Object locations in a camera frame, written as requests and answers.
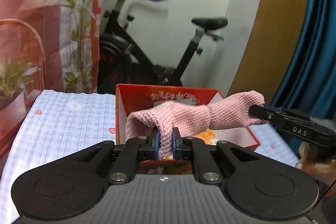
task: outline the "circular black cover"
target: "circular black cover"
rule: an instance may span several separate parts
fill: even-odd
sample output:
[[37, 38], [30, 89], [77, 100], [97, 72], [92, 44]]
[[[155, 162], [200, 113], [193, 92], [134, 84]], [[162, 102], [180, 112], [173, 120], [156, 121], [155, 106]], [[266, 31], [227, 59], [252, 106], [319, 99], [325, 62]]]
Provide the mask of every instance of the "circular black cover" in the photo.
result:
[[286, 220], [309, 212], [319, 189], [306, 173], [279, 162], [249, 161], [237, 167], [225, 186], [231, 202], [260, 219]]
[[13, 183], [11, 196], [21, 215], [57, 220], [91, 208], [106, 187], [107, 182], [88, 163], [55, 161], [19, 176]]

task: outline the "red heart print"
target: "red heart print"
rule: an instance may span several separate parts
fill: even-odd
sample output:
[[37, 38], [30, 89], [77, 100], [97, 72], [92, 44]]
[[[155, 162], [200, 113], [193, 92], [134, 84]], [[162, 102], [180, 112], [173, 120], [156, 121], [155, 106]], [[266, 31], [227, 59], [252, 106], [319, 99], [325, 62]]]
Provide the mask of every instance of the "red heart print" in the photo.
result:
[[110, 128], [109, 128], [109, 132], [110, 132], [111, 134], [115, 134], [115, 133], [116, 133], [116, 129], [115, 129], [114, 127], [110, 127]]

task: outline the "human hand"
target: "human hand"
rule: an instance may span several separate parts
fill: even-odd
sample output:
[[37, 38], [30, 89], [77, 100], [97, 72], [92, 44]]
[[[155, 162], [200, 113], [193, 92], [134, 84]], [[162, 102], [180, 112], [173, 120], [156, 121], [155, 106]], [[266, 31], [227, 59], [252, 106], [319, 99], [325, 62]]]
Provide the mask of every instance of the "human hand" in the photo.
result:
[[[326, 162], [309, 162], [310, 147], [309, 144], [303, 142], [299, 147], [299, 155], [301, 160], [296, 164], [296, 168], [303, 170], [307, 174], [314, 177], [316, 180], [321, 181], [330, 186], [336, 179], [336, 157], [328, 159]], [[325, 195], [331, 197], [336, 195], [336, 184]]]

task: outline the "green plant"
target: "green plant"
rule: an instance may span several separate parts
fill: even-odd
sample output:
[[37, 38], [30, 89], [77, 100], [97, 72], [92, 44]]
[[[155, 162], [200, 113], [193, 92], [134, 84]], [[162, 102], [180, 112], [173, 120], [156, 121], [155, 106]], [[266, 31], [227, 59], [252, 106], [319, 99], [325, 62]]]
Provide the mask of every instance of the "green plant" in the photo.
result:
[[64, 82], [65, 92], [91, 92], [91, 37], [90, 26], [95, 15], [91, 13], [92, 0], [67, 0], [68, 6], [73, 9], [75, 29], [71, 31], [71, 40], [77, 47], [71, 52], [71, 64], [75, 73], [66, 72]]
[[0, 97], [11, 98], [31, 82], [31, 77], [38, 71], [32, 63], [15, 60], [0, 64]]

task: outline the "pink knitted fabric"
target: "pink knitted fabric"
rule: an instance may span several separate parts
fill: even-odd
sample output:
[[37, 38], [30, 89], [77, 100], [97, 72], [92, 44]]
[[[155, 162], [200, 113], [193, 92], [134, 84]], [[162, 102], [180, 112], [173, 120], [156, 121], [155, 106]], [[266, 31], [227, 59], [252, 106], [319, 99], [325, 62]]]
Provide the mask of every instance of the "pink knitted fabric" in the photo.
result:
[[222, 130], [265, 124], [265, 120], [253, 118], [248, 113], [251, 105], [263, 106], [263, 95], [252, 90], [233, 94], [217, 103], [188, 106], [165, 102], [157, 107], [132, 112], [127, 117], [125, 136], [149, 136], [156, 126], [160, 132], [159, 156], [171, 155], [171, 134], [178, 127], [182, 137], [195, 136], [205, 130]]

